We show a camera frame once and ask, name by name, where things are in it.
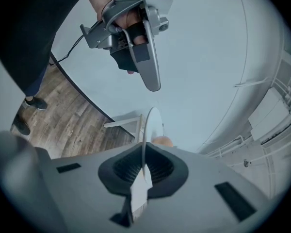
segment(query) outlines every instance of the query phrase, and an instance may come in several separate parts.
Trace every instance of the black sleeve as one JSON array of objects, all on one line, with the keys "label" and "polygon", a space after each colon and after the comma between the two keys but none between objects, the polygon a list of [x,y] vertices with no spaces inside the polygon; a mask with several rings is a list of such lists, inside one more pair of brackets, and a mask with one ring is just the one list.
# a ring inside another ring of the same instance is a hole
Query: black sleeve
[{"label": "black sleeve", "polygon": [[0,59],[24,91],[49,63],[59,27],[79,0],[0,0]]}]

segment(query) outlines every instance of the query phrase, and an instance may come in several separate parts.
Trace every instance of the white wall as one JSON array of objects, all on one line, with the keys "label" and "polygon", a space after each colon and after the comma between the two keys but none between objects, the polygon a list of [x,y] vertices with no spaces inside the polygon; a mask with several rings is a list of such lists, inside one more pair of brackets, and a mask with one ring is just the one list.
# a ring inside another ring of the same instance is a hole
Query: white wall
[{"label": "white wall", "polygon": [[[251,160],[278,150],[289,142],[291,135],[266,149],[259,142],[252,142],[216,159],[244,176],[271,199],[285,192],[291,183],[291,144],[269,157]],[[248,167],[243,165],[244,159],[249,161]]]},{"label": "white wall", "polygon": [[[247,52],[244,74],[239,83],[273,77],[281,61],[284,26],[281,15],[269,0],[242,0],[247,25]],[[235,97],[222,122],[200,146],[207,153],[238,136],[248,117],[263,99],[271,83],[235,88]]]},{"label": "white wall", "polygon": [[[89,2],[80,0],[56,35],[57,59],[80,36],[80,24],[91,26],[95,18]],[[174,0],[168,19],[170,28],[155,38],[158,92],[148,91],[138,74],[119,70],[107,51],[89,49],[84,40],[62,67],[114,120],[147,115],[156,106],[165,135],[179,148],[221,144],[227,133],[234,137],[245,124],[244,114],[268,89],[266,84],[240,91],[233,85],[275,73],[281,18],[267,0]]]},{"label": "white wall", "polygon": [[0,61],[0,131],[9,131],[25,94]]}]

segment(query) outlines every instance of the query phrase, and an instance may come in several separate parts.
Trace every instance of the curved white backdrop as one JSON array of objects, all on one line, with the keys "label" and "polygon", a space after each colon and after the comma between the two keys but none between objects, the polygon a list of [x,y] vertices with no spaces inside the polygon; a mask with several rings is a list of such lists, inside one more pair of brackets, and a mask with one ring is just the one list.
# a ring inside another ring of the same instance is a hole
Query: curved white backdrop
[{"label": "curved white backdrop", "polygon": [[[281,17],[267,0],[174,0],[168,19],[169,29],[155,37],[158,92],[148,91],[138,74],[119,70],[108,51],[90,49],[84,39],[61,66],[114,120],[147,115],[157,107],[165,135],[181,149],[197,151],[220,137],[228,141],[268,88],[233,85],[274,75]],[[81,24],[90,27],[95,21],[89,1],[80,0],[56,35],[56,59],[81,35]]]}]

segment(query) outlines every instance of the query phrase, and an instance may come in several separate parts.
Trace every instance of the black sneaker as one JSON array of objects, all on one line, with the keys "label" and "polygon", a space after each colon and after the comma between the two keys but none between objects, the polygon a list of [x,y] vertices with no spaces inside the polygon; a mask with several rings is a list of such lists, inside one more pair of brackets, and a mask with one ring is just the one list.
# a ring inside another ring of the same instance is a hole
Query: black sneaker
[{"label": "black sneaker", "polygon": [[25,99],[25,103],[28,106],[33,106],[33,107],[35,107],[35,108],[37,108],[38,110],[41,110],[41,111],[44,111],[48,107],[48,104],[45,103],[45,101],[43,99],[39,99],[39,98],[36,98],[36,97],[33,97],[33,99],[31,101],[27,101]]},{"label": "black sneaker", "polygon": [[28,125],[20,118],[18,114],[16,114],[13,124],[17,128],[17,130],[23,135],[29,135],[30,129]]}]

